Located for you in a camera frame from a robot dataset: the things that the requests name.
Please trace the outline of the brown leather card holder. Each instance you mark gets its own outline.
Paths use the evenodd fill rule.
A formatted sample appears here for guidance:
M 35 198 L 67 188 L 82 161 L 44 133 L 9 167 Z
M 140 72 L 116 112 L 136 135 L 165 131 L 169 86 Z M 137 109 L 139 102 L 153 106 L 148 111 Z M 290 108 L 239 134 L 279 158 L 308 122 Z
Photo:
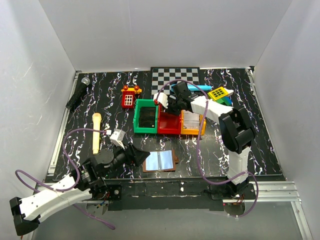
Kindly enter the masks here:
M 179 158 L 174 150 L 151 151 L 143 162 L 143 172 L 174 172 L 178 163 Z

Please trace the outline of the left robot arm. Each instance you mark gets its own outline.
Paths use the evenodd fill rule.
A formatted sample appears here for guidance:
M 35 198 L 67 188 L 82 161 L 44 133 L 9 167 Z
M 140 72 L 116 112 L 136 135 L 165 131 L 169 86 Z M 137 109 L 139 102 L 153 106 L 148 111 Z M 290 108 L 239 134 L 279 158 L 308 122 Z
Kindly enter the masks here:
M 80 201 L 120 200 L 122 187 L 107 185 L 105 178 L 125 165 L 140 166 L 149 155 L 133 144 L 102 149 L 57 183 L 30 197 L 12 198 L 9 204 L 16 234 L 24 236 L 34 231 L 51 215 Z

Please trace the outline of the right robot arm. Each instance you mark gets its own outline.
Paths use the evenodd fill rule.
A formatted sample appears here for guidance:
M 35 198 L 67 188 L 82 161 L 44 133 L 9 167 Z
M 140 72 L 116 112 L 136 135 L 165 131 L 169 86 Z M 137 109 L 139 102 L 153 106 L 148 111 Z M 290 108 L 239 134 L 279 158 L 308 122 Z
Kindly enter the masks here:
M 202 89 L 193 93 L 188 88 L 190 82 L 186 80 L 177 79 L 173 83 L 171 88 L 175 98 L 159 92 L 154 96 L 154 101 L 165 107 L 169 114 L 177 115 L 186 110 L 219 125 L 222 143 L 228 149 L 229 168 L 226 180 L 210 181 L 202 170 L 200 175 L 210 185 L 220 186 L 230 198 L 239 198 L 249 184 L 249 152 L 256 137 L 248 111 L 244 107 L 220 104 L 209 98 Z

